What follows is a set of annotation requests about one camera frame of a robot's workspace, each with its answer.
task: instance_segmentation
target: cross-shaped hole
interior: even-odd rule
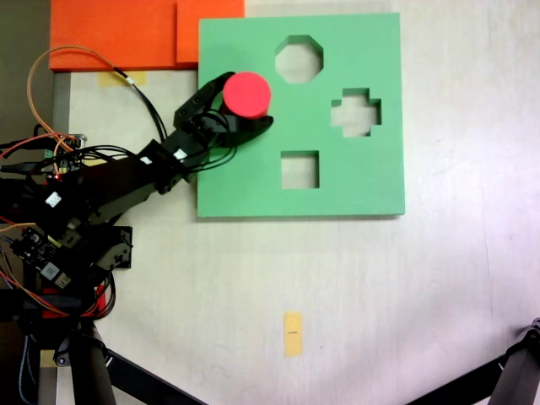
[[[381,101],[370,99],[368,89],[345,89],[341,100],[332,101],[331,119],[346,138],[369,137],[371,127],[381,124]]]

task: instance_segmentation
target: black tripod leg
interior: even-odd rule
[[[147,405],[205,405],[187,392],[109,350],[112,385]]]
[[[505,356],[462,375],[408,405],[473,405],[489,397],[502,373]]]
[[[92,322],[84,323],[81,332],[71,336],[69,361],[73,392],[77,405],[116,405],[111,379],[105,364],[103,347],[92,335]]]
[[[540,382],[537,356],[523,348],[506,362],[489,405],[532,405]]]

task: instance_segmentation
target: table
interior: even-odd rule
[[[202,220],[193,186],[154,195],[122,218],[133,268],[98,322],[106,344],[213,405],[407,403],[503,353],[540,309],[540,3],[246,7],[401,14],[407,213]],[[138,151],[150,117],[96,74],[71,75],[70,132]],[[169,130],[196,77],[147,73]],[[289,359],[285,311],[304,317]],[[63,405],[69,369],[59,377]]]

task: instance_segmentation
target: orange wire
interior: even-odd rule
[[[88,53],[93,54],[94,56],[101,59],[103,62],[105,62],[107,65],[111,66],[111,68],[114,69],[115,65],[106,57],[98,53],[97,51],[94,51],[93,49],[87,48],[86,46],[79,46],[79,45],[62,45],[62,46],[55,46],[54,48],[49,49],[48,51],[43,52],[34,62],[32,65],[32,68],[30,69],[30,72],[28,74],[28,80],[26,82],[26,96],[28,97],[28,104],[30,105],[30,109],[32,110],[32,114],[34,115],[35,119],[48,131],[48,132],[55,132],[52,127],[47,124],[43,118],[39,115],[37,112],[37,109],[34,105],[34,99],[32,98],[32,79],[34,78],[35,70],[37,69],[40,62],[45,59],[47,55],[54,51],[60,51],[62,49],[78,49],[80,51],[86,51]]]
[[[21,145],[24,145],[25,143],[28,143],[28,142],[32,142],[32,141],[35,141],[36,139],[42,139],[42,138],[48,138],[48,137],[55,137],[55,138],[58,138],[62,141],[62,139],[60,137],[65,137],[65,138],[70,138],[70,139],[76,139],[73,135],[64,135],[64,134],[61,134],[61,133],[57,133],[57,132],[51,132],[51,133],[44,133],[44,134],[41,134],[41,135],[38,135],[37,137],[32,137],[32,138],[28,138],[28,139],[25,139],[24,141],[21,141],[17,144],[15,144],[14,146],[12,146],[11,148],[7,148],[6,150],[4,150],[1,154],[0,154],[0,159],[5,157],[6,154],[9,154],[9,152],[11,152],[12,150],[15,150],[17,148],[19,148]]]
[[[24,228],[18,226],[15,222],[10,221],[9,219],[4,218],[3,216],[0,216],[0,221],[5,222],[6,224],[15,225],[15,226],[16,226],[17,228],[19,228],[20,230],[23,230],[23,229],[24,229]]]
[[[58,141],[57,143],[57,146],[55,146],[54,148],[54,157],[56,158],[57,154],[58,154],[58,148],[60,147],[60,144],[62,143],[63,141]],[[60,170],[58,169],[58,163],[55,161],[53,163],[53,166],[54,166],[54,172],[59,175],[60,174]]]
[[[28,222],[25,224],[13,224],[13,225],[9,225],[7,228],[1,228],[0,232],[5,232],[6,230],[12,230],[13,228],[20,228],[21,226],[32,226],[32,225],[35,225],[35,223]]]
[[[22,289],[26,294],[30,295],[34,300],[39,301],[43,306],[45,306],[49,311],[56,312],[63,316],[68,316],[66,312],[63,312],[56,308],[55,306],[49,304],[47,301],[43,300],[39,295],[32,293],[25,287],[23,287],[16,279],[9,277],[6,273],[4,273],[2,270],[0,270],[0,275],[2,277],[6,278],[11,284],[16,285],[19,289]]]

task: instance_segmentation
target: cable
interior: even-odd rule
[[[230,126],[229,126],[229,123],[227,122],[227,118],[220,111],[210,109],[208,111],[202,112],[201,114],[197,114],[197,116],[199,117],[205,116],[209,119],[214,120],[226,131],[226,136],[230,135]],[[221,143],[223,143],[223,139],[217,145],[214,145],[212,148],[209,148],[208,151],[218,148]],[[194,165],[189,168],[189,172],[198,173],[200,171],[216,169],[222,165],[229,163],[232,159],[234,159],[237,151],[238,151],[238,147],[229,148],[229,150],[227,151],[225,155],[221,156],[220,158],[217,158],[216,160],[212,160],[212,161],[200,164],[200,165]]]
[[[35,223],[27,222],[24,224],[13,224],[13,225],[9,225],[7,228],[0,229],[0,232],[5,232],[6,230],[12,230],[13,228],[20,228],[21,226],[32,226],[32,225],[35,225]]]
[[[161,142],[164,142],[165,139],[167,138],[167,128],[165,128],[165,124],[163,123],[161,116],[159,116],[159,113],[155,109],[152,102],[148,99],[146,95],[144,95],[144,93],[139,89],[139,87],[137,87],[133,79],[127,76],[125,72],[123,72],[118,67],[114,67],[113,70],[117,72],[118,74],[120,74],[120,76],[122,76],[124,80],[126,80],[126,82],[129,85],[131,85],[135,89],[135,91],[138,93],[138,95],[141,97],[141,99],[143,100],[143,103],[146,105],[146,108],[148,108],[148,112],[150,113],[150,116],[154,120],[154,124],[156,128],[158,129],[159,139],[161,140]]]
[[[32,364],[30,363],[30,346],[26,351],[26,368],[28,369],[28,374],[30,374],[30,379],[32,380],[34,385],[37,386],[37,381],[35,380],[34,373],[32,372]]]
[[[19,396],[20,399],[26,404],[26,405],[37,405],[34,402],[30,402],[23,393],[23,372],[24,372],[24,363],[26,354],[28,352],[28,336],[24,337],[24,348],[23,348],[23,358],[20,360],[20,367],[19,367]]]
[[[6,218],[4,218],[4,217],[2,217],[2,216],[0,216],[0,221],[5,222],[6,224],[16,225],[15,222],[12,222],[12,221],[10,221],[9,219],[6,219]]]
[[[105,62],[107,65],[111,66],[111,68],[114,68],[115,65],[112,64],[112,62],[98,53],[97,51],[94,51],[93,49],[87,48],[86,46],[79,46],[79,45],[62,45],[62,46],[55,46],[54,48],[49,49],[48,51],[43,52],[34,62],[32,65],[32,68],[30,69],[30,72],[28,74],[28,80],[26,82],[26,96],[28,97],[28,104],[30,105],[30,109],[32,110],[32,114],[34,115],[35,119],[48,131],[48,132],[55,132],[50,125],[48,125],[43,118],[38,114],[37,109],[34,105],[34,100],[32,98],[32,79],[34,78],[35,70],[37,69],[40,62],[45,59],[47,55],[50,53],[53,53],[54,51],[60,51],[61,49],[78,49],[80,51],[86,51],[89,52],[99,59],[101,59],[103,62]]]
[[[54,147],[54,152],[52,153],[52,155],[54,157],[57,157],[58,156],[58,148],[60,148],[60,144],[61,144],[62,141],[58,141],[57,143],[57,146]],[[52,167],[54,168],[54,172],[59,175],[60,174],[60,169],[58,169],[58,163],[57,162],[54,162],[54,164],[52,165]]]
[[[34,136],[37,137],[39,135],[39,131],[41,129],[45,129],[41,124],[36,124],[34,127]]]
[[[19,283],[17,281],[17,279],[15,278],[14,274],[13,274],[13,270],[11,268],[11,265],[9,264],[9,260],[8,258],[6,257],[6,253],[3,251],[2,252],[2,257],[3,257],[3,261],[6,265],[6,268],[8,269],[8,275],[6,275],[6,273],[4,273],[1,269],[0,269],[0,276],[2,276],[2,278],[6,278],[10,283],[16,285],[18,288],[22,289],[31,299],[33,299],[37,304],[43,306],[45,309],[49,310],[49,311],[53,311],[53,312],[56,312],[57,314],[59,315],[64,315],[64,316],[67,316],[68,314],[62,310],[59,310],[58,308],[56,308],[55,306],[49,304],[47,301],[43,300],[39,295],[37,294],[34,294],[32,293],[31,291],[29,291],[28,289],[26,289],[25,287],[22,286],[21,283]]]
[[[35,183],[35,181],[32,179],[32,176],[41,175],[42,174],[41,169],[43,169],[43,168],[45,168],[45,167],[47,167],[49,165],[54,165],[55,163],[58,163],[58,162],[60,162],[62,160],[72,161],[75,165],[77,165],[79,167],[85,167],[86,166],[84,164],[84,158],[87,155],[92,156],[95,159],[104,159],[104,160],[107,160],[107,161],[114,160],[110,156],[107,156],[107,155],[101,153],[101,152],[105,152],[105,151],[106,152],[115,152],[115,154],[122,154],[122,155],[125,155],[125,156],[136,156],[133,152],[130,152],[127,149],[124,149],[124,148],[121,148],[121,147],[116,147],[116,146],[111,146],[111,145],[99,145],[99,146],[93,146],[93,147],[88,147],[88,148],[83,148],[83,149],[76,149],[71,153],[54,156],[54,157],[49,158],[49,159],[43,159],[41,162],[37,163],[34,166],[34,169],[30,173],[27,174],[26,180],[29,182],[29,186],[31,188],[35,189],[35,187],[37,186],[37,183]]]
[[[2,274],[0,274],[0,277],[2,277],[2,280],[3,282],[8,286],[9,289],[15,289],[14,285],[11,284],[9,282],[9,280],[7,278],[4,277],[4,274],[3,274],[3,270],[2,270],[2,267],[0,267],[0,272],[2,272]]]
[[[4,235],[0,235],[0,240],[3,240],[4,242],[8,242],[9,244],[11,243],[14,243],[14,240],[7,237],[7,236],[4,236]]]
[[[112,273],[110,273],[106,278],[105,278],[105,282],[104,282],[104,285],[103,285],[103,289],[95,296],[95,302],[94,304],[86,311],[82,314],[83,317],[88,317],[88,318],[91,318],[91,319],[101,319],[101,318],[98,318],[97,316],[100,316],[101,314],[104,314],[106,309],[107,309],[107,305],[109,305],[111,303],[111,300],[113,299],[113,292],[111,290],[111,300],[109,300],[109,303],[107,305],[105,305],[105,308],[99,312],[95,312],[96,310],[96,307],[99,305],[100,303],[100,298],[105,294],[105,292],[107,291],[107,289],[109,288],[109,286],[111,285],[111,275]],[[110,311],[107,312],[103,317],[109,315],[109,313],[111,313]]]
[[[12,153],[12,151],[20,148],[22,145],[24,145],[25,143],[28,143],[28,142],[32,142],[32,141],[35,141],[36,139],[42,139],[42,138],[49,138],[49,137],[57,137],[58,138],[58,141],[59,142],[63,142],[62,141],[62,138],[60,137],[65,137],[65,138],[70,138],[70,139],[75,139],[74,136],[72,135],[65,135],[65,134],[61,134],[61,133],[57,133],[57,132],[50,132],[50,133],[44,133],[42,135],[38,135],[37,137],[32,137],[32,138],[28,138],[28,139],[25,139],[23,141],[20,141],[19,143],[15,144],[14,146],[12,146],[11,148],[7,148],[6,150],[4,150],[1,154],[0,154],[0,159],[1,158],[4,158],[5,156],[9,155]]]
[[[103,319],[106,316],[108,316],[112,312],[112,310],[114,309],[115,304],[116,304],[115,279],[114,279],[112,273],[110,273],[109,277],[111,278],[111,298],[109,299],[109,302],[105,306],[105,309],[92,318],[92,319],[94,319],[96,321],[99,320],[99,319]]]

